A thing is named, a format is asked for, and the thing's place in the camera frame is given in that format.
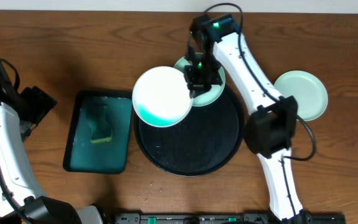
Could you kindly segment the mint green plate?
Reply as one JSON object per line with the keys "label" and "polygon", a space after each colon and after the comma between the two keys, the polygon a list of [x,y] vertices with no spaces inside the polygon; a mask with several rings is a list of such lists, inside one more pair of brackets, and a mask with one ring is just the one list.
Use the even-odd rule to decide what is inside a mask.
{"label": "mint green plate", "polygon": [[[179,59],[176,62],[176,64],[174,65],[174,68],[179,70],[180,72],[182,72],[184,75],[185,65],[190,65],[190,64],[191,64],[190,61],[187,61],[185,59],[185,57],[182,57],[181,59]],[[212,102],[214,102],[215,100],[217,100],[220,97],[220,95],[222,94],[222,92],[225,88],[225,85],[226,85],[226,75],[225,75],[225,72],[224,72],[224,69],[222,66],[219,69],[219,74],[222,78],[223,84],[222,85],[213,85],[209,92],[204,93],[200,96],[197,96],[196,98],[192,98],[193,106],[206,106],[206,105],[211,104]]]}
{"label": "mint green plate", "polygon": [[275,88],[298,103],[298,116],[305,121],[319,118],[328,106],[328,93],[323,83],[311,73],[293,70],[279,76]]}

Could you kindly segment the white plate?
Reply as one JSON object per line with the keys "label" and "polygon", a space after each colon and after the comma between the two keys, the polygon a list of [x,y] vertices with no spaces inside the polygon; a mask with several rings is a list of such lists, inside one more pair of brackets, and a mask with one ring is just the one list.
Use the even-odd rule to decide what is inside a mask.
{"label": "white plate", "polygon": [[138,78],[132,91],[132,104],[143,122],[167,128],[186,117],[193,98],[183,72],[160,66],[147,70]]}

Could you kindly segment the green yellow sponge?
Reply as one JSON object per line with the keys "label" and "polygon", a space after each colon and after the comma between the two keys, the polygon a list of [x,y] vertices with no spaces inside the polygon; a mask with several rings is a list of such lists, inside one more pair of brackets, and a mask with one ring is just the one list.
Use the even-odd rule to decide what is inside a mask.
{"label": "green yellow sponge", "polygon": [[91,130],[90,142],[93,144],[112,139],[112,127],[107,120],[106,105],[91,105],[85,113],[85,121]]}

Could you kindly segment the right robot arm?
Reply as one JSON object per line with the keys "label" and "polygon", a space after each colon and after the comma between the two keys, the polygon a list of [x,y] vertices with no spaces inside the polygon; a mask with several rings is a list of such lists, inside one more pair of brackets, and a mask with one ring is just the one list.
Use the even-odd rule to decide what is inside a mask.
{"label": "right robot arm", "polygon": [[190,26],[190,41],[203,51],[195,54],[189,45],[185,58],[185,80],[190,96],[210,91],[222,80],[218,70],[224,68],[239,90],[249,118],[244,141],[257,155],[266,178],[270,211],[277,223],[309,223],[297,196],[291,161],[291,139],[296,123],[298,103],[275,89],[252,56],[242,33],[242,23],[232,15],[211,19],[203,14]]}

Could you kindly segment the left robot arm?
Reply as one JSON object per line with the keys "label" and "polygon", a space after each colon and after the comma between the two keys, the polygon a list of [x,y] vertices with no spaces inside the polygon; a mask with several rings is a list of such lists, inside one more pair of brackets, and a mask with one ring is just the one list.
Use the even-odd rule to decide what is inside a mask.
{"label": "left robot arm", "polygon": [[37,182],[24,141],[57,102],[37,86],[18,91],[0,58],[0,223],[107,223],[96,205],[75,209],[47,197]]}

